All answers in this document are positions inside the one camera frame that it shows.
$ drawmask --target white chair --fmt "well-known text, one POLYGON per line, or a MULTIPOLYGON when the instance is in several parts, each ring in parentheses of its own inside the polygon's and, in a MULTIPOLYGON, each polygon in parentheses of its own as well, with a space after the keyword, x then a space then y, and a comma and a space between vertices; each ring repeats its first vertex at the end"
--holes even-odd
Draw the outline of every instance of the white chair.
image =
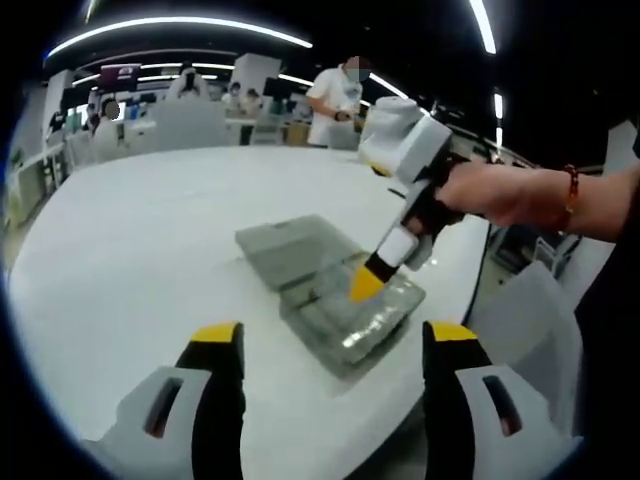
POLYGON ((577 235, 566 235, 557 248, 553 248, 542 237, 536 240, 536 248, 533 252, 533 260, 541 261, 555 278, 558 278, 567 262, 571 259, 571 254, 578 246, 581 237, 577 235))
POLYGON ((224 106, 220 102, 185 100, 155 107, 157 127, 151 151, 228 145, 224 106))
POLYGON ((575 428, 582 336, 562 287, 533 262, 472 312, 473 331, 494 364, 506 364, 549 402, 560 432, 575 428))
POLYGON ((282 145, 282 116, 261 115, 251 132, 250 145, 282 145))
POLYGON ((72 172, 97 163, 92 143, 90 132, 78 132, 67 137, 65 149, 72 172))

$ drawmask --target white table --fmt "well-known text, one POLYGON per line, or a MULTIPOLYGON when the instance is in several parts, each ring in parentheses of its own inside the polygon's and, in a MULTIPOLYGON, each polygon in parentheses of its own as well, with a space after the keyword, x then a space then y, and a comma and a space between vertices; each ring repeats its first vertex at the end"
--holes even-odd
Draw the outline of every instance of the white table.
POLYGON ((226 147, 126 158, 72 175, 12 271, 28 363, 72 434, 99 438, 118 402, 172 365, 204 325, 245 324, 245 478, 341 479, 423 390, 421 322, 461 322, 488 223, 445 229, 412 279, 427 297, 399 343, 355 384, 328 373, 278 314, 234 232, 317 213, 373 249, 402 207, 355 153, 226 147))

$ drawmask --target monitor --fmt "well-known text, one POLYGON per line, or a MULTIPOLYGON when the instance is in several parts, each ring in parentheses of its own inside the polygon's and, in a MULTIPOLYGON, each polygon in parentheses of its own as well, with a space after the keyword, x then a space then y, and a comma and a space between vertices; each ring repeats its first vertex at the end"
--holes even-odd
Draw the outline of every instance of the monitor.
POLYGON ((98 88, 103 93, 135 92, 139 76, 139 63, 105 65, 100 71, 98 88))

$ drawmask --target white robot device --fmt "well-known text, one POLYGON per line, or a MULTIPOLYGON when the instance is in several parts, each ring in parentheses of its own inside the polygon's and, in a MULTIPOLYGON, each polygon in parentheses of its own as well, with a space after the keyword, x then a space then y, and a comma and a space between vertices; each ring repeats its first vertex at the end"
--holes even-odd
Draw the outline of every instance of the white robot device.
POLYGON ((401 265, 418 270, 442 228, 462 218, 435 199, 435 189, 444 185, 455 164, 468 160, 453 151, 451 129, 425 115, 413 100, 378 100, 367 124, 361 161, 380 175, 399 179, 408 194, 404 209, 354 277, 355 302, 381 291, 401 265))

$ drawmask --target hand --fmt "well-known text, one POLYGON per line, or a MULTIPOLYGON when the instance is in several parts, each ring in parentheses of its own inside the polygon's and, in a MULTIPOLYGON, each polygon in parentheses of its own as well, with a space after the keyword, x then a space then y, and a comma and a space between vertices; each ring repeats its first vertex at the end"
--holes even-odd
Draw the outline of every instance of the hand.
POLYGON ((451 171, 436 198, 452 210, 484 215, 508 226, 526 215, 532 170, 467 162, 451 171))
POLYGON ((348 122, 349 120, 351 120, 352 117, 350 112, 342 110, 336 113, 336 116, 334 118, 338 122, 348 122))

